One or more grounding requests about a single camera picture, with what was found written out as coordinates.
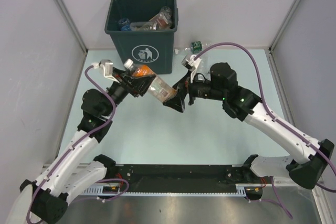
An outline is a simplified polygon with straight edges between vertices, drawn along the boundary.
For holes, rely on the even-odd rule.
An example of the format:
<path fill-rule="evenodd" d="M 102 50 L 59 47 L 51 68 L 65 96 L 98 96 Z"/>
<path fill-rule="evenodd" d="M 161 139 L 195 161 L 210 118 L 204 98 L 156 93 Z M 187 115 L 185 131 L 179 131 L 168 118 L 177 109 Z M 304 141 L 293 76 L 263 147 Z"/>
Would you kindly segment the orange tea bottle white cap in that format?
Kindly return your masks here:
<path fill-rule="evenodd" d="M 147 65 L 137 65 L 131 59 L 124 63 L 124 67 L 130 71 L 131 76 L 139 78 L 146 76 L 155 76 L 148 88 L 148 93 L 157 98 L 161 103 L 174 97 L 177 91 L 170 87 L 162 78 L 160 78 Z"/>

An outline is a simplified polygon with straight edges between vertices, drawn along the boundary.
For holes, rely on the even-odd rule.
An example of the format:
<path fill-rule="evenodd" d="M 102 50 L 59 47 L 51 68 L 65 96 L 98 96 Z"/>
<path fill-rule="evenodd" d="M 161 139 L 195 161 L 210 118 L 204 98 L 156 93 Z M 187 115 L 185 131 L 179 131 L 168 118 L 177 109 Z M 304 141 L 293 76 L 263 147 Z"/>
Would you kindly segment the blue label water bottle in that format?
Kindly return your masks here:
<path fill-rule="evenodd" d="M 130 20 L 128 18 L 122 18 L 118 20 L 118 27 L 120 31 L 131 31 Z"/>

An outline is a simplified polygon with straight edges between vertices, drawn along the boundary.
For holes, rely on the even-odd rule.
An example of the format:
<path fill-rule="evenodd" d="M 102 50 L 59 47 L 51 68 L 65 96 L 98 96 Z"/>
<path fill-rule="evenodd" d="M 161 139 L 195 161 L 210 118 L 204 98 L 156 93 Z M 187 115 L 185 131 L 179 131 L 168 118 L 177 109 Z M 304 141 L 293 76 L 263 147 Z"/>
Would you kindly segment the large clear bottle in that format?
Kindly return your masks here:
<path fill-rule="evenodd" d="M 163 6 L 159 13 L 149 20 L 155 30 L 170 29 L 172 22 L 172 10 L 168 6 Z"/>

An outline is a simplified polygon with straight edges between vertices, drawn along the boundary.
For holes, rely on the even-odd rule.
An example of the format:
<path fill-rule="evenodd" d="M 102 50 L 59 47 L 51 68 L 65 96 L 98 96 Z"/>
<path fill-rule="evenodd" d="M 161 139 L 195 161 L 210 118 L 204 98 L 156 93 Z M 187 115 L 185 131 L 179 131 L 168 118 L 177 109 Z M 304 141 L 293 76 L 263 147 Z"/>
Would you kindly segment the clear cup silver base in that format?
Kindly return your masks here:
<path fill-rule="evenodd" d="M 130 28 L 132 31 L 155 31 L 157 30 L 156 22 L 133 22 L 130 24 Z"/>

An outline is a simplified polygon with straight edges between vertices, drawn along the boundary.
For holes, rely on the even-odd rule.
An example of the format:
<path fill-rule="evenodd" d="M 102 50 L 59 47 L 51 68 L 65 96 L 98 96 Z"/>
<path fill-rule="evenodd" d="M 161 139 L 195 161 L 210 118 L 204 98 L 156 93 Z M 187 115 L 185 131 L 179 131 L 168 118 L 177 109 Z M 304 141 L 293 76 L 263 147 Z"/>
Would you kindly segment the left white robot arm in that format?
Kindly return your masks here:
<path fill-rule="evenodd" d="M 94 85 L 82 96 L 83 117 L 66 149 L 52 164 L 33 181 L 25 180 L 20 190 L 31 189 L 31 200 L 23 213 L 23 222 L 57 223 L 68 206 L 85 189 L 96 183 L 118 183 L 118 196 L 129 188 L 129 183 L 118 176 L 113 159 L 100 154 L 82 171 L 75 169 L 93 148 L 98 146 L 108 133 L 117 106 L 127 95 L 144 96 L 156 78 L 154 73 L 138 74 L 129 70 L 113 68 L 104 74 L 112 78 L 112 86 L 103 89 L 90 76 L 90 66 L 85 70 L 86 78 Z"/>

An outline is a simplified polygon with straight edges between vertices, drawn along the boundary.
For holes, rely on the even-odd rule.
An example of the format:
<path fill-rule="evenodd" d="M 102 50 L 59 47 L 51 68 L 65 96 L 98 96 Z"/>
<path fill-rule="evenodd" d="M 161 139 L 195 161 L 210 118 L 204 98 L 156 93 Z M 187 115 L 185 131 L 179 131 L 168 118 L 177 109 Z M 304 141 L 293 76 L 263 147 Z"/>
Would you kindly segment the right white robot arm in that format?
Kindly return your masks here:
<path fill-rule="evenodd" d="M 318 140 L 298 130 L 273 112 L 261 97 L 239 86 L 237 74 L 228 63 L 211 66 L 210 79 L 195 80 L 195 70 L 175 85 L 176 95 L 163 104 L 178 112 L 185 110 L 185 98 L 189 105 L 197 98 L 222 102 L 222 108 L 233 119 L 245 122 L 266 134 L 289 154 L 284 157 L 252 155 L 248 166 L 242 169 L 243 179 L 254 183 L 264 176 L 290 178 L 305 189 L 314 189 L 328 165 L 334 144 Z"/>

